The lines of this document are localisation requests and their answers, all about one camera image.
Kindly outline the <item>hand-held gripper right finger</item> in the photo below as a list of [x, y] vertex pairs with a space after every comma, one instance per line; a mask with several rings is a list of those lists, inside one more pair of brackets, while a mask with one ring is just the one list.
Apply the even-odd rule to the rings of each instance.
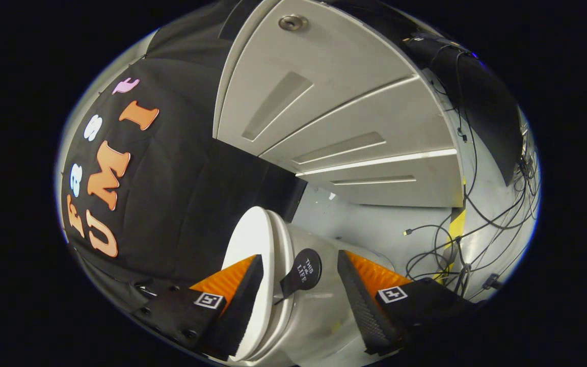
[[368, 354], [445, 342], [485, 305], [430, 277], [410, 280], [344, 249], [338, 252], [337, 270]]

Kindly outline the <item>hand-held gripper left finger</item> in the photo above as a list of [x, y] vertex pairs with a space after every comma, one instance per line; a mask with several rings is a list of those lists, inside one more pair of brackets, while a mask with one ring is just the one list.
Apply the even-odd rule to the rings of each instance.
[[195, 285], [161, 290], [132, 316], [191, 353], [226, 361], [245, 336], [263, 276], [261, 255], [252, 255]]

